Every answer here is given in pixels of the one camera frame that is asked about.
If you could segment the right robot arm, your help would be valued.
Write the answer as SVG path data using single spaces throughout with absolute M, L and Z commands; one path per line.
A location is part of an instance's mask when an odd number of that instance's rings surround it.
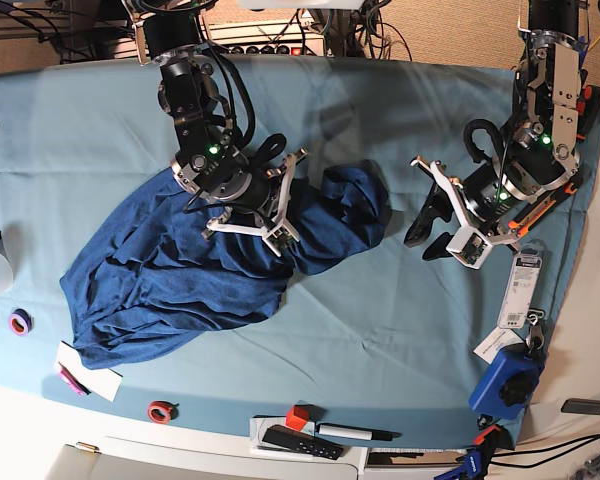
M 308 155 L 288 153 L 282 134 L 253 154 L 255 110 L 235 65 L 220 52 L 201 14 L 211 1 L 126 1 L 141 64 L 158 65 L 158 101 L 171 117 L 179 149 L 171 161 L 178 185 L 191 196 L 188 213 L 219 209 L 204 238 L 216 233 L 260 238 L 276 255 L 299 242 L 288 218 L 297 165 Z

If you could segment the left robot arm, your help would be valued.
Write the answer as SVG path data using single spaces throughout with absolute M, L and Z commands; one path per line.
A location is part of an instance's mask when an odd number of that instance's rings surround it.
M 447 174 L 440 161 L 413 158 L 432 185 L 404 244 L 427 243 L 424 260 L 452 257 L 478 269 L 497 246 L 518 251 L 520 240 L 576 193 L 589 43 L 579 29 L 588 24 L 580 17 L 587 9 L 585 1 L 529 2 L 527 19 L 518 23 L 524 50 L 511 115 L 502 126 L 486 119 L 465 125 L 463 143 L 477 166 L 466 179 Z M 437 219 L 459 227 L 428 243 Z

